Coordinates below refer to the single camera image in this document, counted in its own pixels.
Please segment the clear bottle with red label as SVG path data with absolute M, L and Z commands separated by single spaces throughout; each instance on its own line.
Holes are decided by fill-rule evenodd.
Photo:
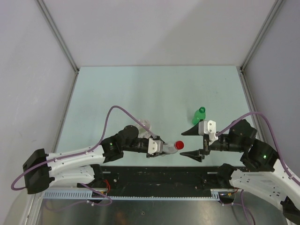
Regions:
M 175 147 L 175 143 L 165 143 L 162 148 L 162 153 L 164 155 L 176 154 L 178 149 Z

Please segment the green plastic bottle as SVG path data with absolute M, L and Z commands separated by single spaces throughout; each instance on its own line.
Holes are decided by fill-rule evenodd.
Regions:
M 192 118 L 192 124 L 196 125 L 201 120 L 205 120 L 205 118 L 206 118 L 206 109 L 205 107 L 202 106 L 195 111 L 194 116 Z

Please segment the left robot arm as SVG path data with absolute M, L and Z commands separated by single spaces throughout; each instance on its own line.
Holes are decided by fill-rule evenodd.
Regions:
M 27 193 L 31 195 L 45 191 L 58 182 L 56 175 L 61 172 L 116 161 L 123 158 L 125 151 L 144 153 L 148 158 L 164 154 L 165 142 L 160 136 L 140 138 L 138 135 L 138 128 L 128 125 L 95 147 L 59 154 L 47 154 L 44 149 L 34 151 L 22 166 Z

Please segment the red bottle cap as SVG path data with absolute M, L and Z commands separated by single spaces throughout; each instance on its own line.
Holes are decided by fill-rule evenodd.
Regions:
M 176 142 L 174 143 L 174 147 L 175 147 L 175 149 L 177 149 L 177 150 L 181 150 L 181 149 L 184 148 L 184 142 L 183 142 L 183 141 L 176 141 Z

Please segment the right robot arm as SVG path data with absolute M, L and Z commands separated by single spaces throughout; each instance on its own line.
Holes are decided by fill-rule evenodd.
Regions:
M 300 186 L 290 172 L 284 169 L 277 150 L 256 138 L 257 130 L 245 119 L 233 122 L 228 134 L 216 131 L 212 120 L 200 121 L 184 136 L 203 137 L 203 148 L 182 152 L 182 156 L 201 162 L 211 151 L 239 152 L 242 171 L 230 164 L 222 164 L 216 173 L 216 182 L 221 188 L 239 188 L 269 202 L 282 211 L 284 217 L 300 223 Z

